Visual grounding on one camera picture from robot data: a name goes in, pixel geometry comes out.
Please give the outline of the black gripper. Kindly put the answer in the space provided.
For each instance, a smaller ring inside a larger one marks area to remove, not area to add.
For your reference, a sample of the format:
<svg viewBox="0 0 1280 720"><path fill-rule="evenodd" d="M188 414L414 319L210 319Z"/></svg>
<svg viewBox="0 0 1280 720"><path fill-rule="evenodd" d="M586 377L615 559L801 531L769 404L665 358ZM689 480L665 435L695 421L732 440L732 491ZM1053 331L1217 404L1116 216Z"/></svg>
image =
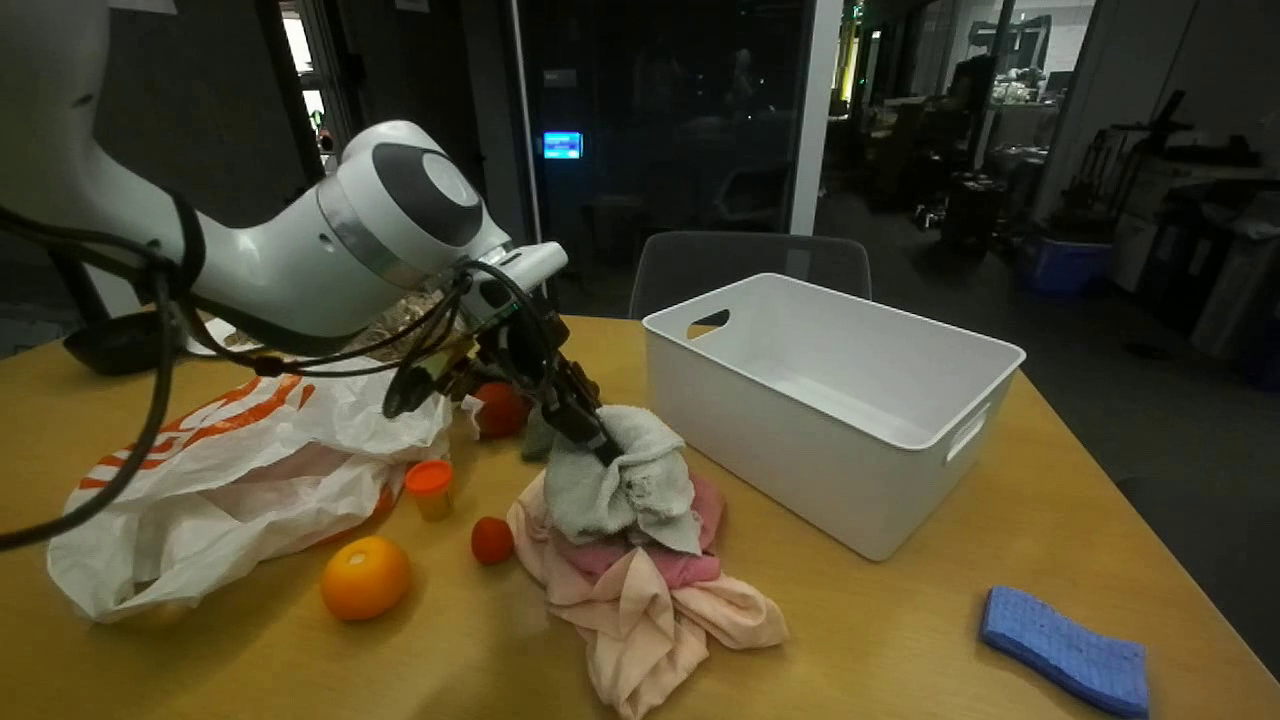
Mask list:
<svg viewBox="0 0 1280 720"><path fill-rule="evenodd" d="M570 322L543 298L506 284L478 284L463 292L462 315L478 340L481 366L536 400L522 430L524 457L547 457L555 429L602 464L622 457L597 410L597 384L566 356Z"/></svg>

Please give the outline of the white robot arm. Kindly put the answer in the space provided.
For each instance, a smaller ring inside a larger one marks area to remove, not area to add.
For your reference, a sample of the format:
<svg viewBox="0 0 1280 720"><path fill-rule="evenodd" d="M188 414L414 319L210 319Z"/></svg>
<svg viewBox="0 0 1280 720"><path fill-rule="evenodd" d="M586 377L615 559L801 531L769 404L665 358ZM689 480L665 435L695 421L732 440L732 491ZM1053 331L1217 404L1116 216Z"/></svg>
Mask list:
<svg viewBox="0 0 1280 720"><path fill-rule="evenodd" d="M437 286L481 358L597 459L622 445L602 421L570 327L536 298L570 252L512 238L414 119L379 119L340 165L261 225L221 225L144 181L95 138L110 0L0 0L0 210L119 274L160 268L177 292L286 347L326 351L398 298Z"/></svg>

